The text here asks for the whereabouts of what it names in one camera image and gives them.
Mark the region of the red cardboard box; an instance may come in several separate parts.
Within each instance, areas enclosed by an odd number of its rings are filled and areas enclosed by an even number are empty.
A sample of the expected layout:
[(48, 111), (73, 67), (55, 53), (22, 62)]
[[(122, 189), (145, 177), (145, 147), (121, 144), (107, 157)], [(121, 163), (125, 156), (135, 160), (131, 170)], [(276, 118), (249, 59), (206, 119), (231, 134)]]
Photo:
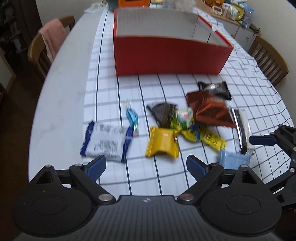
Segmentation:
[(155, 8), (114, 11), (117, 76), (218, 75), (233, 45), (201, 15)]

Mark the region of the wooden chair left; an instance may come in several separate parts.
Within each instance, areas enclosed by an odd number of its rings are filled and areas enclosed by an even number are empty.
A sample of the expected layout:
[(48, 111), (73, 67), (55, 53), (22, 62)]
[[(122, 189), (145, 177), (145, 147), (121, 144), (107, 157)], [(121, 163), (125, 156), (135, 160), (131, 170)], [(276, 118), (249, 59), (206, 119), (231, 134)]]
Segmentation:
[[(59, 18), (59, 20), (62, 22), (64, 28), (68, 27), (70, 30), (72, 30), (75, 26), (75, 18), (73, 15), (64, 16), (62, 18)], [(31, 65), (34, 66), (37, 74), (41, 77), (41, 79), (44, 80), (49, 72), (52, 63), (49, 61), (45, 43), (40, 33), (36, 34), (29, 46), (28, 60)]]

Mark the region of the plastic water bottle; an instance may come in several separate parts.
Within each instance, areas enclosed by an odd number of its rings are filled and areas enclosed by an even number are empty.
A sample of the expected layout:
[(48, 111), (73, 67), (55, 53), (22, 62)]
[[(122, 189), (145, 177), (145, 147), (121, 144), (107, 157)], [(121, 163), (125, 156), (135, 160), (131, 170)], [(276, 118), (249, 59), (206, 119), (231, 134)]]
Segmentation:
[(241, 20), (241, 25), (245, 28), (249, 28), (252, 22), (252, 13), (254, 10), (250, 8), (249, 6), (244, 7), (244, 15)]

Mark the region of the pink towel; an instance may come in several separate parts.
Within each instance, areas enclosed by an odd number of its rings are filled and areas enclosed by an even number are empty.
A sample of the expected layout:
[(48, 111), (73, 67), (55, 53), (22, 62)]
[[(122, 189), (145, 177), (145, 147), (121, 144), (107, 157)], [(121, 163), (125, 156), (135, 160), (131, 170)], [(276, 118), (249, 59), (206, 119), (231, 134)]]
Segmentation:
[(67, 37), (65, 28), (62, 22), (58, 18), (55, 18), (41, 27), (38, 33), (42, 36), (47, 56), (52, 63)]

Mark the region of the white side cabinet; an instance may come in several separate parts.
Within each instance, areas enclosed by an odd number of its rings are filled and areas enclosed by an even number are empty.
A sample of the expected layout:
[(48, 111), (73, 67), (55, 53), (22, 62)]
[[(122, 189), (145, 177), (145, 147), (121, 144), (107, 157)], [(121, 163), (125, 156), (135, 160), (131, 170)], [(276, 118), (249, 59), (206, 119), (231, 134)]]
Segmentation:
[(204, 1), (196, 1), (196, 7), (205, 13), (211, 15), (218, 22), (224, 25), (224, 29), (234, 38), (238, 44), (245, 50), (249, 51), (255, 38), (260, 36), (260, 31), (254, 32), (250, 28), (242, 27), (238, 22), (225, 18), (224, 16), (215, 15), (209, 6), (204, 4)]

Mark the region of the white blue snack packet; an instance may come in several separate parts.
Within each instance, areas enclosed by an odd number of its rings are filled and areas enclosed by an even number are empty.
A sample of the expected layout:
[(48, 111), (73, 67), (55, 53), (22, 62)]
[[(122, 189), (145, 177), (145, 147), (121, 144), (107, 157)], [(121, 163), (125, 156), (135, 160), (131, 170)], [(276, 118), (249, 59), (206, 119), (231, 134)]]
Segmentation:
[(80, 154), (83, 157), (104, 155), (107, 161), (124, 163), (132, 138), (132, 126), (115, 126), (91, 121), (86, 129)]

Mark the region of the paper packet on table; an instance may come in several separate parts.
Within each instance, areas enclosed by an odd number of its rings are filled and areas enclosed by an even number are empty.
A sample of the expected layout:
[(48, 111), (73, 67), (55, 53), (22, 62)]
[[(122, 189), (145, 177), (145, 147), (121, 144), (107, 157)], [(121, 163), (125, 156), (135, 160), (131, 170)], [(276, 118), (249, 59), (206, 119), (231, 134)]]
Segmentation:
[(106, 1), (100, 1), (96, 3), (92, 3), (89, 8), (84, 10), (85, 14), (92, 14), (98, 11), (99, 9), (103, 8), (106, 6)]

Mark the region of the wooden chair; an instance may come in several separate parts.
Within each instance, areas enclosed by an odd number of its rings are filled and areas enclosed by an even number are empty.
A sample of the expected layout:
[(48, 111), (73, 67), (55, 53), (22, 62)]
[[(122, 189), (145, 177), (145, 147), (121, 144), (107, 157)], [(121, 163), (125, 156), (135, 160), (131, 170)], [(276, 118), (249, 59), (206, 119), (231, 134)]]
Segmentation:
[[(62, 22), (64, 28), (68, 27), (70, 30), (72, 30), (75, 26), (75, 18), (73, 15), (64, 16), (62, 18), (59, 18), (59, 20)], [(40, 33), (36, 34), (29, 46), (28, 60), (31, 65), (34, 66), (37, 74), (41, 77), (41, 79), (44, 80), (49, 72), (52, 63), (49, 61), (45, 43)]]
[(256, 61), (264, 76), (274, 87), (288, 75), (288, 66), (281, 54), (267, 40), (257, 36), (248, 54)]

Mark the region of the silver foil snack packet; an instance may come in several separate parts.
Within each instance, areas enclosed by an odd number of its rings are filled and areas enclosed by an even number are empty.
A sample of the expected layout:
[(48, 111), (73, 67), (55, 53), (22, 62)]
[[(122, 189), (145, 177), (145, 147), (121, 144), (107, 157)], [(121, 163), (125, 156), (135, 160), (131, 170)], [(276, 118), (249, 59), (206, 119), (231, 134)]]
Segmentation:
[(254, 155), (254, 145), (250, 144), (251, 128), (249, 125), (247, 113), (242, 108), (230, 108), (230, 115), (236, 126), (234, 131), (234, 140), (236, 143), (236, 152), (242, 155)]

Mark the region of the clear plastic bag of snacks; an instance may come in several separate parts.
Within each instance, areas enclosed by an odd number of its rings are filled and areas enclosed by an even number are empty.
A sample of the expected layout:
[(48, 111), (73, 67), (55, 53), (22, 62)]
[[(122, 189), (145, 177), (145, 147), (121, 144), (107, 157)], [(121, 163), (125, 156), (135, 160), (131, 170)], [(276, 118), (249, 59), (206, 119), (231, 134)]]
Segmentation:
[(196, 6), (196, 0), (165, 0), (163, 8), (191, 12)]

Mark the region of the light blue snack packet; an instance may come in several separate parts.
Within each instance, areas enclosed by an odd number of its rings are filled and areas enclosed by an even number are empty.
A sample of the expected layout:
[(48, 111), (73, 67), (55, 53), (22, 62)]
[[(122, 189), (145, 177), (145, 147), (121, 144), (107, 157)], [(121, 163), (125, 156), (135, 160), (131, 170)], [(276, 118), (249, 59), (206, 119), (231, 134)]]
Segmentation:
[(250, 156), (238, 153), (229, 152), (227, 150), (220, 150), (220, 162), (219, 164), (228, 170), (237, 170), (241, 165), (250, 164)]

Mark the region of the green white round snack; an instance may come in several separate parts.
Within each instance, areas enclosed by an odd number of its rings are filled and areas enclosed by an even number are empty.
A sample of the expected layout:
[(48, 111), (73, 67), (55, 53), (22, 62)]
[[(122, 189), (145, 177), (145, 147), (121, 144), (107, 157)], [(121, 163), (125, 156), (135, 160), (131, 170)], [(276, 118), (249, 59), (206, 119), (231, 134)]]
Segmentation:
[(170, 128), (174, 130), (187, 130), (193, 124), (193, 110), (192, 108), (177, 109), (171, 120)]

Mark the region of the brown Oreo packet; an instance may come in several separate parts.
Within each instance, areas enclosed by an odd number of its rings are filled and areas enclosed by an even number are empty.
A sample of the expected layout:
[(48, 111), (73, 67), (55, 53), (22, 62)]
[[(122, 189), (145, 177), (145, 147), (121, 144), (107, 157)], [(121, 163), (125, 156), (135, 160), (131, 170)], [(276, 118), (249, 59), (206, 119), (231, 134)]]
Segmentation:
[(186, 94), (186, 101), (197, 122), (236, 128), (226, 104), (220, 98), (205, 91), (194, 91)]

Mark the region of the blue foil candy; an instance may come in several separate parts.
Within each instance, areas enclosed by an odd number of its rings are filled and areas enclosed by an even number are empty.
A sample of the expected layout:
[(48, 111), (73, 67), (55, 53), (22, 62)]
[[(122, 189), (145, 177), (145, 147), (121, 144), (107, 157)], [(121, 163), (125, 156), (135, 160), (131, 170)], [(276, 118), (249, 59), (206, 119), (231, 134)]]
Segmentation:
[(138, 115), (134, 109), (132, 109), (131, 104), (129, 101), (125, 103), (125, 108), (126, 108), (126, 117), (130, 123), (130, 126), (133, 129), (133, 135), (138, 136)]

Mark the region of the black gold snack packet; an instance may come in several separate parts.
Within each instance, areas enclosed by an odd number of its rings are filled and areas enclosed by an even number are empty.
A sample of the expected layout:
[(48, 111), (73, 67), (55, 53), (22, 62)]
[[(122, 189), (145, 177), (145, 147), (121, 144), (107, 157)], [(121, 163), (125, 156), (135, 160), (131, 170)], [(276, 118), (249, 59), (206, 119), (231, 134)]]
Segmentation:
[(208, 92), (224, 100), (230, 101), (232, 99), (231, 93), (225, 81), (222, 81), (221, 83), (209, 83), (209, 84), (206, 84), (200, 81), (198, 82), (198, 87), (199, 87), (199, 90)]

